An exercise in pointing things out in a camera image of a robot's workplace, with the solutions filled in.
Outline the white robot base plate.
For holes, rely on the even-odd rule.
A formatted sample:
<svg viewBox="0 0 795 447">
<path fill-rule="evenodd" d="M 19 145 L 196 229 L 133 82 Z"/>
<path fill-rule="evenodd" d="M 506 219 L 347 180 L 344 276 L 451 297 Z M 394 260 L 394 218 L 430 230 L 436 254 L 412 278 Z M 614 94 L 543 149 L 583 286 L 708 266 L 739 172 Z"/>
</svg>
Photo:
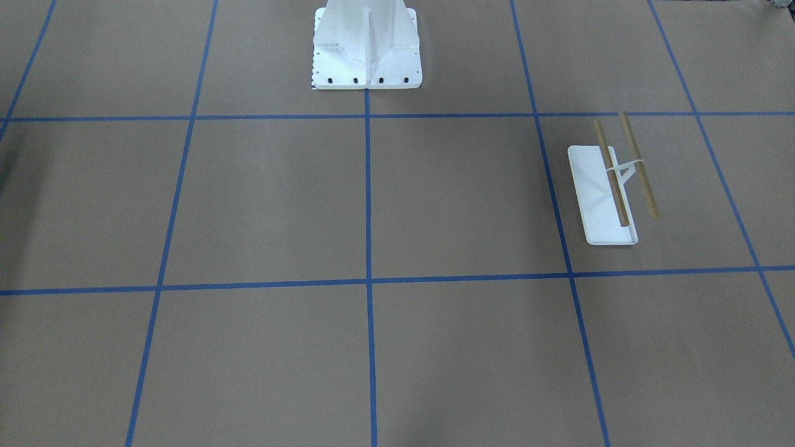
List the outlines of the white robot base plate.
<svg viewBox="0 0 795 447">
<path fill-rule="evenodd" d="M 423 84 L 417 11 L 403 1 L 328 1 L 313 22 L 311 86 L 417 89 Z"/>
</svg>

